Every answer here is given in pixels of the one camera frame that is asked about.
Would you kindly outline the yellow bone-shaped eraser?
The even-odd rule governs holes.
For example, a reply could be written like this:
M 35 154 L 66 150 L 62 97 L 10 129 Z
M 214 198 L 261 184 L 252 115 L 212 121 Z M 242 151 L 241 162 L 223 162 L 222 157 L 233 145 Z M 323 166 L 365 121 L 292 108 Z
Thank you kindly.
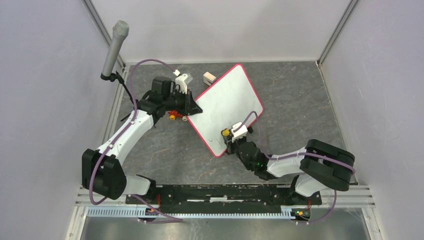
M 230 135 L 231 135 L 231 130 L 230 130 L 230 129 L 228 129 L 228 128 L 226 128 L 226 129 L 224 129 L 224 130 L 222 130 L 222 131 L 221 131 L 221 135 L 222 135 L 223 137 L 228 137 L 228 136 L 230 136 Z

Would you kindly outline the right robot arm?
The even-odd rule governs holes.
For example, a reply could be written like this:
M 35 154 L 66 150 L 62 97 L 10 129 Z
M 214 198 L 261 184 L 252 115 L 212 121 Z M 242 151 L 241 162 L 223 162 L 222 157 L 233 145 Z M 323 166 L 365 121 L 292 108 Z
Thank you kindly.
M 247 170 L 264 181 L 294 174 L 288 196 L 295 204 L 302 204 L 326 188 L 348 191 L 351 177 L 356 173 L 352 153 L 317 139 L 310 139 L 301 149 L 281 155 L 263 153 L 246 137 L 233 140 L 225 136 L 223 140 L 225 152 L 235 154 Z

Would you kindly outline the pink framed whiteboard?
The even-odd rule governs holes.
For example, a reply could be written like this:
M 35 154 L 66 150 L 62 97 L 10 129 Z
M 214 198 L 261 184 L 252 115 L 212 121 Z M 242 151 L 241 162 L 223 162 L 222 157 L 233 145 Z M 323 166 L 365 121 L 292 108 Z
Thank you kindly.
M 264 112 L 263 103 L 240 63 L 200 94 L 195 102 L 202 113 L 188 116 L 188 122 L 215 158 L 221 157 L 227 149 L 222 130 L 243 122 L 252 111 L 258 116 Z

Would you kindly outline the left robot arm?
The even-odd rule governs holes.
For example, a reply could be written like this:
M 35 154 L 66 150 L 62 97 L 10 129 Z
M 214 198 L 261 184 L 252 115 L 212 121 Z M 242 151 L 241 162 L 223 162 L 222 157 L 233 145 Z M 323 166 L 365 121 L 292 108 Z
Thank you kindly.
M 145 204 L 156 200 L 155 181 L 141 175 L 126 176 L 122 165 L 139 139 L 167 112 L 182 116 L 202 113 L 188 88 L 192 79 L 188 73 L 175 80 L 155 77 L 151 89 L 135 102 L 135 109 L 118 131 L 97 149 L 82 154 L 82 186 L 89 191 L 92 204 L 100 204 L 94 194 L 111 200 L 135 194 Z

